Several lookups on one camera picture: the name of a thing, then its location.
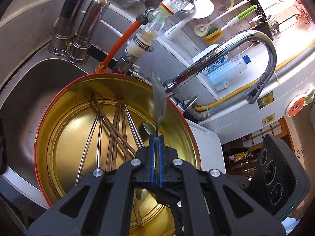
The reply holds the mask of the wooden chopstick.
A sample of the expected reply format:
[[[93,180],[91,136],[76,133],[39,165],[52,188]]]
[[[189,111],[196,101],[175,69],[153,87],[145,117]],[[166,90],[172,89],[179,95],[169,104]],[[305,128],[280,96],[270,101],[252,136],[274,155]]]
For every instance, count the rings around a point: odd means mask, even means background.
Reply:
[[[109,144],[108,144],[108,151],[107,151],[107,159],[106,159],[106,165],[105,165],[105,171],[112,171],[112,149],[113,149],[113,140],[114,136],[111,134],[109,138]]]
[[[122,150],[122,152],[124,153],[124,155],[128,158],[128,159],[132,159],[135,157],[136,155],[136,151],[133,149],[133,147],[127,142],[127,140],[122,136],[122,134],[120,134],[119,130],[116,129],[113,124],[109,121],[109,119],[107,118],[107,116],[105,115],[105,113],[103,112],[98,100],[95,98],[94,95],[91,96],[91,99],[94,103],[94,105],[97,107],[98,111],[100,112],[105,125],[107,126],[107,128],[109,129],[110,133],[114,136],[114,139],[117,141],[119,148]]]
[[[121,105],[121,120],[122,120],[122,136],[125,139],[124,147],[127,151],[129,151],[127,147],[127,127],[126,127],[123,105]]]
[[[141,217],[140,210],[139,210],[139,207],[137,204],[137,197],[136,197],[135,192],[133,192],[133,203],[132,204],[133,204],[133,211],[134,211],[137,225],[142,224],[142,217]]]
[[[119,129],[119,125],[120,125],[120,113],[121,113],[121,101],[118,101],[117,105],[116,105],[116,110],[115,110],[115,115],[114,115],[114,120],[113,120],[113,125],[116,129]],[[116,169],[116,157],[117,157],[117,145],[118,142],[117,140],[113,140],[113,153],[112,153],[112,167],[111,169],[114,170]]]

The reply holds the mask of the shiny steel spoon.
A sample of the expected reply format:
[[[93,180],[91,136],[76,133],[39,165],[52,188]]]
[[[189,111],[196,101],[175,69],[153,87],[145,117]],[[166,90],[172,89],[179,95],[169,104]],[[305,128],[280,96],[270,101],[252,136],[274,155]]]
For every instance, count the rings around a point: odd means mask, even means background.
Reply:
[[[155,133],[154,127],[149,122],[142,122],[138,127],[138,133],[143,142],[147,141],[151,135]],[[140,200],[145,201],[147,198],[147,190],[141,189]]]

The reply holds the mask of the grey matte spoon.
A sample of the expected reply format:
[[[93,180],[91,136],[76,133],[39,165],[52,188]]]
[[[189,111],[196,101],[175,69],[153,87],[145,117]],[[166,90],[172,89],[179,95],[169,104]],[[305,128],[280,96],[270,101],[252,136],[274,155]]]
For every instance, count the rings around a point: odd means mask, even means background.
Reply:
[[[155,135],[158,137],[158,127],[161,124],[165,114],[167,98],[164,86],[160,80],[158,73],[152,69],[152,86],[153,86],[153,102],[155,113]]]

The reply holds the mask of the white cutting board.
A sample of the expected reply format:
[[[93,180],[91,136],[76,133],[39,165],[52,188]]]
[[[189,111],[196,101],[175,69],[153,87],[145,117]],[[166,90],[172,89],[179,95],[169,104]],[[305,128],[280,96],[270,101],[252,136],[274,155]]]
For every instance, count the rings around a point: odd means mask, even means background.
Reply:
[[[190,126],[197,143],[201,160],[201,169],[203,171],[218,169],[225,174],[224,156],[218,135],[189,120],[187,120],[187,123]]]

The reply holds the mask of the red gold round tin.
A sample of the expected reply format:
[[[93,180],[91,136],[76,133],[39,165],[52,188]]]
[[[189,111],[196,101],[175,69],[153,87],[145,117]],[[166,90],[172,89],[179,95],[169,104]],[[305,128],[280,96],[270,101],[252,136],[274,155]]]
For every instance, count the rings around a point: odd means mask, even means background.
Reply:
[[[128,76],[97,74],[64,87],[42,116],[35,174],[49,206],[95,168],[118,168],[137,149],[127,122],[154,120],[152,88]]]

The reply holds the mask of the blue clear bottle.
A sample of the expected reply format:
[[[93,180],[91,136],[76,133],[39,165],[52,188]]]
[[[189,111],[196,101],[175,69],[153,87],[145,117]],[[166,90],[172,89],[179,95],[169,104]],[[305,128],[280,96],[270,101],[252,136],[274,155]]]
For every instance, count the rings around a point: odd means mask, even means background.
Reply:
[[[220,67],[208,74],[208,79],[216,91],[221,91],[229,87],[229,81],[247,69],[247,64],[251,63],[248,55],[237,55],[225,62]]]

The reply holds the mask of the stainless steel sink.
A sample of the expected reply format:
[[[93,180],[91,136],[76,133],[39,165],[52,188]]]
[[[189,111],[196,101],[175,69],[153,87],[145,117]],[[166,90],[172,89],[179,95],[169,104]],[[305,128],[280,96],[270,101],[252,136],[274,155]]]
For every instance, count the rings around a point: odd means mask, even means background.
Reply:
[[[69,83],[85,75],[59,59],[44,60],[10,88],[1,106],[7,164],[34,187],[34,142],[38,124],[52,99]]]

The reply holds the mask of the white rice paddle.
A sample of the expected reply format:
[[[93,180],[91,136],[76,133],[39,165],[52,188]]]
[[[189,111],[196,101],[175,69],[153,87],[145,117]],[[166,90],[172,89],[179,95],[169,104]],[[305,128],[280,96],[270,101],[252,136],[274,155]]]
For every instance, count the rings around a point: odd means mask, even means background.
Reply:
[[[214,3],[211,0],[196,0],[194,2],[194,12],[189,16],[175,24],[172,28],[164,33],[168,40],[172,40],[174,36],[186,25],[188,22],[195,19],[207,18],[214,11]]]

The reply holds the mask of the steel water filter tap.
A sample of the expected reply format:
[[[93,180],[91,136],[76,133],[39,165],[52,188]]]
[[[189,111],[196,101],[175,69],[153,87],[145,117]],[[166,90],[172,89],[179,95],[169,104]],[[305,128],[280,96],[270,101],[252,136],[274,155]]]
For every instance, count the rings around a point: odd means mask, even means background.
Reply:
[[[65,0],[53,26],[49,44],[50,53],[62,56],[75,65],[87,62],[91,38],[110,5],[110,0],[91,0],[81,15],[85,2],[86,0]]]

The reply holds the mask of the orange round wall hook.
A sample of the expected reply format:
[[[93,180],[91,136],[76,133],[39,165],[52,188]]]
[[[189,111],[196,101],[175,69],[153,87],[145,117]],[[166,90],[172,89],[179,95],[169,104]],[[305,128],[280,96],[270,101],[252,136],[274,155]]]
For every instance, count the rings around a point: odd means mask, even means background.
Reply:
[[[314,99],[314,86],[311,86],[305,93],[294,97],[286,109],[287,117],[296,116],[304,106],[311,104]]]

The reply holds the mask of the sunflower wall hook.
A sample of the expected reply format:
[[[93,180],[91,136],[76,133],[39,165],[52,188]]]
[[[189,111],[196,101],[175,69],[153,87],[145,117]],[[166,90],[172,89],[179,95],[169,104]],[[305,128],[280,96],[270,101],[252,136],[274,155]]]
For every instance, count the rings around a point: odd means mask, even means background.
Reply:
[[[262,96],[257,100],[259,109],[266,107],[268,104],[274,101],[273,91],[270,91],[266,95]]]

